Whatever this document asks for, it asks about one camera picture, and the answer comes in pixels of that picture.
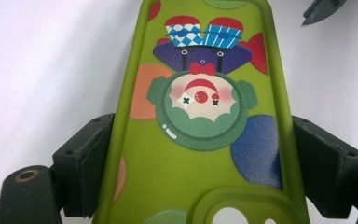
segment white surface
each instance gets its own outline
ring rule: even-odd
[[[141,0],[0,1],[0,188],[116,111]],[[270,0],[292,114],[358,148],[358,0],[300,27],[311,0]],[[322,218],[312,224],[353,224]],[[90,223],[65,219],[64,223]]]

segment blue checkered pattern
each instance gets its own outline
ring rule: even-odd
[[[202,45],[199,24],[175,24],[166,28],[176,47]]]
[[[206,35],[203,37],[203,45],[217,48],[232,49],[241,39],[242,31],[221,25],[210,24]]]

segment clown face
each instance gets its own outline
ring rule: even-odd
[[[216,73],[211,63],[193,63],[189,71],[156,78],[147,98],[156,106],[162,130],[196,150],[231,144],[245,127],[248,109],[256,105],[250,83]]]

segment rubber case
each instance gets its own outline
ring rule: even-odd
[[[265,0],[145,0],[93,223],[309,223]]]

